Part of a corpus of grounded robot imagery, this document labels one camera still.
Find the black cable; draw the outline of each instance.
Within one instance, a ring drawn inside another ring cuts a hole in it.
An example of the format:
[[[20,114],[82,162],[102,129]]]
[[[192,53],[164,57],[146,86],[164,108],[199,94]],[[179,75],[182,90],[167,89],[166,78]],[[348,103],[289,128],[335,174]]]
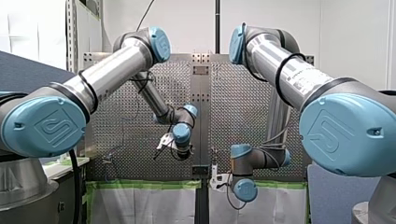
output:
[[[245,57],[245,67],[246,67],[246,69],[248,70],[248,72],[249,72],[254,78],[256,78],[257,80],[259,80],[259,81],[261,81],[261,82],[267,82],[267,80],[265,80],[264,78],[256,76],[256,75],[251,71],[250,66],[249,66],[249,64],[248,64],[248,49],[247,49],[248,43],[247,43],[246,34],[245,34],[246,27],[247,27],[247,25],[243,22],[243,23],[242,23],[242,34],[244,34],[244,36],[243,36],[243,37],[244,37],[244,44],[243,44],[242,51],[244,52],[244,57]]]
[[[233,209],[235,209],[235,210],[237,210],[237,211],[239,211],[239,210],[241,210],[241,209],[243,209],[246,205],[247,205],[247,203],[244,203],[242,206],[240,206],[240,207],[236,207],[235,205],[233,205],[233,203],[231,202],[231,199],[230,199],[230,193],[229,193],[229,189],[231,188],[231,184],[230,184],[230,177],[231,177],[231,175],[232,175],[232,173],[230,172],[229,174],[228,174],[228,178],[227,178],[227,192],[226,192],[226,194],[227,194],[227,201],[228,201],[228,203],[230,204],[230,206],[233,208]]]
[[[81,186],[79,183],[79,168],[77,162],[77,156],[74,149],[69,151],[70,160],[73,167],[74,187],[75,187],[75,209],[73,215],[73,224],[78,224],[79,210],[81,207]]]
[[[276,70],[276,76],[275,76],[275,88],[276,88],[276,92],[279,95],[280,99],[282,99],[283,102],[285,102],[285,104],[291,106],[291,104],[285,99],[285,96],[282,93],[282,90],[280,89],[280,85],[279,85],[279,81],[280,81],[280,74],[282,73],[282,69],[283,67],[294,57],[301,57],[304,61],[306,61],[305,55],[303,55],[302,53],[292,53],[291,55],[289,55],[289,57],[287,57],[286,59],[284,59],[282,61],[282,63],[280,63],[280,66],[277,68]]]
[[[152,0],[152,1],[149,3],[148,9],[146,10],[145,14],[143,15],[142,19],[140,20],[139,25],[137,26],[136,31],[139,31],[140,26],[142,25],[143,20],[144,20],[144,19],[146,18],[146,16],[148,15],[149,9],[151,8],[151,5],[152,5],[153,3],[154,3],[154,0]]]

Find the metal pegboard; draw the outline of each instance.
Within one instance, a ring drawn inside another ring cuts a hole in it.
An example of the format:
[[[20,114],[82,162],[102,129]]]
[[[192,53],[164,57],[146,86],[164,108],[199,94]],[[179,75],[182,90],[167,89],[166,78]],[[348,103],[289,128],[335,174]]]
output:
[[[264,141],[265,124],[272,87],[252,78],[242,65],[228,63],[218,56],[212,60],[212,104],[210,146],[217,151],[219,172],[231,169],[230,146],[249,143],[254,147]],[[287,149],[291,154],[291,164],[278,172],[257,170],[258,179],[279,181],[303,181],[306,165],[310,162],[304,153],[298,133],[299,115],[291,111]]]
[[[190,55],[157,64],[150,71],[166,103],[178,107],[191,100]],[[154,124],[152,118],[152,111],[130,81],[101,104],[92,117],[97,156],[89,166],[89,179],[103,180],[105,173],[108,179],[191,179],[192,159],[175,161],[169,150],[153,159],[168,126]],[[110,150],[115,151],[113,163],[104,164],[102,158]]]
[[[227,55],[206,55],[204,62],[202,55],[172,55],[168,63],[157,64],[151,71],[156,77],[156,87],[168,104],[182,106],[191,102],[197,106],[198,122],[191,141],[201,152],[207,153],[210,148],[217,150],[219,171],[224,173],[230,169],[232,144],[259,146],[264,141],[272,87],[252,78],[244,66],[230,64]],[[94,64],[102,60],[102,56],[87,53],[85,64]],[[195,65],[209,66],[209,74],[193,75]],[[257,171],[256,178],[304,180],[305,166],[310,160],[304,154],[297,124],[298,114],[292,111],[287,143],[292,156],[291,165],[277,173]],[[90,180],[103,180],[106,170],[108,179],[191,179],[193,163],[204,164],[207,161],[207,155],[202,154],[202,158],[194,155],[187,161],[175,161],[169,151],[156,161],[152,159],[167,127],[153,123],[152,112],[136,94],[131,82],[100,105],[92,118],[92,129],[93,138],[89,141],[94,142],[97,157],[89,166]],[[114,162],[105,165],[102,158],[112,148],[117,149]]]

